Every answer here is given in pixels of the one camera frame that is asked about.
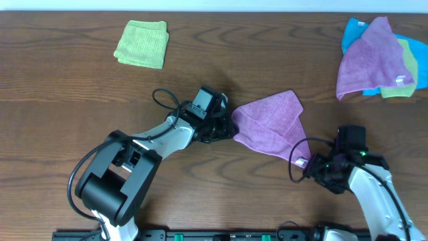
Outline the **purple microfiber cloth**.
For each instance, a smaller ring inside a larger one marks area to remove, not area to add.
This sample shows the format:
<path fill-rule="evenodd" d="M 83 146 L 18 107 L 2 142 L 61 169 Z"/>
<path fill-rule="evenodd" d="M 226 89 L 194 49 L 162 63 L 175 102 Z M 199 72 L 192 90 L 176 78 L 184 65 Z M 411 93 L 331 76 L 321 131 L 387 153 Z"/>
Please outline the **purple microfiber cloth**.
<path fill-rule="evenodd" d="M 303 106 L 292 90 L 287 90 L 236 108 L 231 120 L 237 127 L 235 141 L 249 149 L 291 161 L 305 168 L 310 159 L 300 122 Z"/>

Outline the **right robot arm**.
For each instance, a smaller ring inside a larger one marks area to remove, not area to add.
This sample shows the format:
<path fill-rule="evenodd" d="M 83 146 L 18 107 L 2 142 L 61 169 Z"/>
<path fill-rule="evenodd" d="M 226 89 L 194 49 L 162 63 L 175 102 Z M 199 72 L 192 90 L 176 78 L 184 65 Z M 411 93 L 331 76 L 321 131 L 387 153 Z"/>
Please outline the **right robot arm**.
<path fill-rule="evenodd" d="M 357 198 L 372 240 L 425 240 L 400 201 L 385 159 L 365 151 L 315 155 L 304 175 L 335 194 Z"/>

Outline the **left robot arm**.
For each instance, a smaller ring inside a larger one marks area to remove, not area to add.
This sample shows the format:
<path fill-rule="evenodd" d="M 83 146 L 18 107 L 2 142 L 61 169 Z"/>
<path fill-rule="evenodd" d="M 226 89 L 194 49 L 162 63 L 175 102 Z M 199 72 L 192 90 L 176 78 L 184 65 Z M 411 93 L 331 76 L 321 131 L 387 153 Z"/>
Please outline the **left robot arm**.
<path fill-rule="evenodd" d="M 88 166 L 77 184 L 70 175 L 68 199 L 77 197 L 90 210 L 87 216 L 101 227 L 101 240 L 135 240 L 134 221 L 161 162 L 194 142 L 212 143 L 233 136 L 230 113 L 223 106 L 190 104 L 174 108 L 159 126 L 136 135 L 113 131 L 86 154 L 76 170 Z"/>

